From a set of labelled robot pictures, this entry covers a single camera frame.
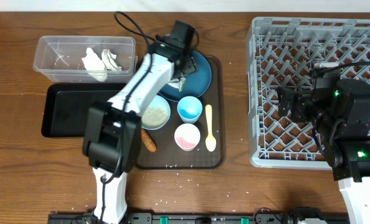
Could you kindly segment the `white tissue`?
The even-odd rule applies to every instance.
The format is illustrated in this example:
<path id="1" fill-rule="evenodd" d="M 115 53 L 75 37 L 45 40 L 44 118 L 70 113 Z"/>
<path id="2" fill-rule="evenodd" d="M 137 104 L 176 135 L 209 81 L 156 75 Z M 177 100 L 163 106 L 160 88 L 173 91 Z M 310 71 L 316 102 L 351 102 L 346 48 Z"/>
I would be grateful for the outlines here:
<path id="1" fill-rule="evenodd" d="M 115 59 L 117 56 L 109 49 L 102 51 L 101 57 L 99 57 L 92 48 L 86 49 L 86 56 L 82 58 L 85 69 L 88 74 L 99 82 L 105 82 L 108 78 L 107 71 L 121 72 L 120 67 Z"/>

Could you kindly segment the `yellow green snack wrapper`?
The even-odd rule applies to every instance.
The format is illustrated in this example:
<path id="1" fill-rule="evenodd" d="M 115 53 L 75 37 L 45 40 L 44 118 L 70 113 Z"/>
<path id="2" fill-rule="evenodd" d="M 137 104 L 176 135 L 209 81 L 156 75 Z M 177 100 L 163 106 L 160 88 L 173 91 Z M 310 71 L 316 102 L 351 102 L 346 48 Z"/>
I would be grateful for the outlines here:
<path id="1" fill-rule="evenodd" d="M 177 89 L 178 92 L 182 92 L 185 82 L 186 82 L 185 77 L 173 78 L 168 83 L 168 85 L 173 87 L 174 89 Z"/>

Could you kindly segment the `white pink cup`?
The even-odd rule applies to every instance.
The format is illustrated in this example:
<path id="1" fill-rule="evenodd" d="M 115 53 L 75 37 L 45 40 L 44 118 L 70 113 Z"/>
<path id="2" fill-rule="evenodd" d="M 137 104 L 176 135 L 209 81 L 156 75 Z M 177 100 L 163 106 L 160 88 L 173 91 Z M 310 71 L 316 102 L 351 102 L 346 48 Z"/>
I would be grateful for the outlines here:
<path id="1" fill-rule="evenodd" d="M 182 124 L 177 127 L 174 132 L 175 143 L 183 151 L 191 151 L 198 144 L 201 139 L 201 134 L 199 129 L 193 124 Z"/>

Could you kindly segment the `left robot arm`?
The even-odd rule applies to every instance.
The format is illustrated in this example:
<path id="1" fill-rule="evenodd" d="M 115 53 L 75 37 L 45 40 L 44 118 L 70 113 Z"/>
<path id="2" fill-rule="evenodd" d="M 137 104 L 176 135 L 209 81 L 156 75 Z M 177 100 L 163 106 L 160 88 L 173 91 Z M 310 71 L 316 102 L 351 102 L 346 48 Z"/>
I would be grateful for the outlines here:
<path id="1" fill-rule="evenodd" d="M 170 34 L 147 45 L 142 64 L 125 87 L 88 110 L 82 152 L 97 181 L 93 223 L 125 219 L 126 178 L 141 147 L 141 117 L 160 89 L 173 78 L 196 71 L 192 39 L 196 30 L 176 21 Z"/>

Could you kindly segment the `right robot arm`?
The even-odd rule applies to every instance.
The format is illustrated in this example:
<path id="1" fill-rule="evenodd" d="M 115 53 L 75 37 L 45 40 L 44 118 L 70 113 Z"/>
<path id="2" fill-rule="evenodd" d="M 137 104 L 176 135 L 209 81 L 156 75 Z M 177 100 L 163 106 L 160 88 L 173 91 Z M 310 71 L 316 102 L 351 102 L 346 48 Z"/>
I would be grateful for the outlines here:
<path id="1" fill-rule="evenodd" d="M 280 116 L 311 123 L 318 150 L 333 171 L 350 223 L 370 223 L 370 85 L 323 75 L 312 90 L 277 89 Z"/>

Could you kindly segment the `light blue cup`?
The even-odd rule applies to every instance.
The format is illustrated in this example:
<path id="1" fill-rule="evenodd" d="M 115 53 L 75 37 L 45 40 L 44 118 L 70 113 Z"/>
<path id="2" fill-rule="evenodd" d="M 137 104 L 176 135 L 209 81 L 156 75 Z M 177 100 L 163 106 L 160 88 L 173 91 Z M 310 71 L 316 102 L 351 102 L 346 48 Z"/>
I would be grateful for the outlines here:
<path id="1" fill-rule="evenodd" d="M 196 97 L 185 96 L 178 102 L 177 111 L 184 123 L 194 124 L 202 113 L 202 103 Z"/>

